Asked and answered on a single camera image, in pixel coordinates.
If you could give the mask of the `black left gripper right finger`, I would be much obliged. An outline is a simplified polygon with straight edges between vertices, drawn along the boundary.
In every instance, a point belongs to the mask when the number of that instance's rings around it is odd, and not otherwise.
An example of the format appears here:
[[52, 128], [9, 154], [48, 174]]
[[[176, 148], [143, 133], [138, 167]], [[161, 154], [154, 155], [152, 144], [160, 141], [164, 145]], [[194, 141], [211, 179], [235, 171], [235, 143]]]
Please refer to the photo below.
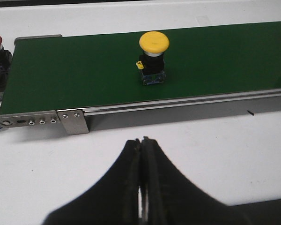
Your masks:
[[156, 140], [141, 142], [145, 225], [281, 225], [281, 199], [228, 206], [189, 181]]

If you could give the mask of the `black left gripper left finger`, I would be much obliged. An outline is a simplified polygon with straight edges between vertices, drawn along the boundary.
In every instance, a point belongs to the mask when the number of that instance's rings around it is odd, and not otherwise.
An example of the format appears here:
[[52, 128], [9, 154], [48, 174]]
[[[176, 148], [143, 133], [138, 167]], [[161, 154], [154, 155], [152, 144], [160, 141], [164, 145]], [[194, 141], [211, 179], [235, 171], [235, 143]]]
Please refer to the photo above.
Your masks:
[[45, 225], [136, 225], [141, 143], [126, 142], [117, 160], [89, 190], [51, 212]]

